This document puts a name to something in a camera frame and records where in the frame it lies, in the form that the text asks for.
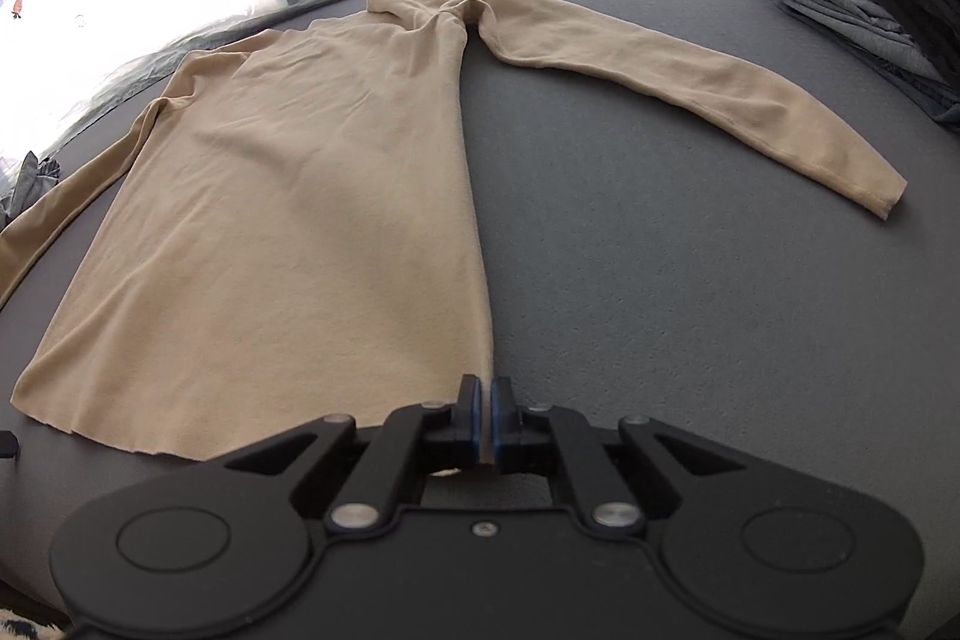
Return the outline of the beige long-sleeve shirt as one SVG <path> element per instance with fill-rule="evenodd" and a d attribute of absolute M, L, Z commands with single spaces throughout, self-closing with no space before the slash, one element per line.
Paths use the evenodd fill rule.
<path fill-rule="evenodd" d="M 695 113 L 877 216 L 903 175 L 774 71 L 565 0 L 366 0 L 189 55 L 2 234 L 13 292 L 110 206 L 11 390 L 122 452 L 203 461 L 327 413 L 371 425 L 493 372 L 460 120 L 471 37 Z"/>

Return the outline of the grey zip hoodie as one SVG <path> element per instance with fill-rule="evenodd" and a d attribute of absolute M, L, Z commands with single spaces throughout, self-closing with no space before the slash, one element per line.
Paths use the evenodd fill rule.
<path fill-rule="evenodd" d="M 21 161 L 13 182 L 2 190 L 0 227 L 5 229 L 16 218 L 20 218 L 26 209 L 39 202 L 60 182 L 60 177 L 62 167 L 57 159 L 37 158 L 34 152 L 29 151 Z"/>

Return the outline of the folded grey garment stack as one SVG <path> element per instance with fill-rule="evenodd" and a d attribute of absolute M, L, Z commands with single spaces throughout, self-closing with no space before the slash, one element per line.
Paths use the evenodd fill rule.
<path fill-rule="evenodd" d="M 958 133 L 958 91 L 947 85 L 890 13 L 874 0 L 771 0 L 854 53 L 940 128 Z"/>

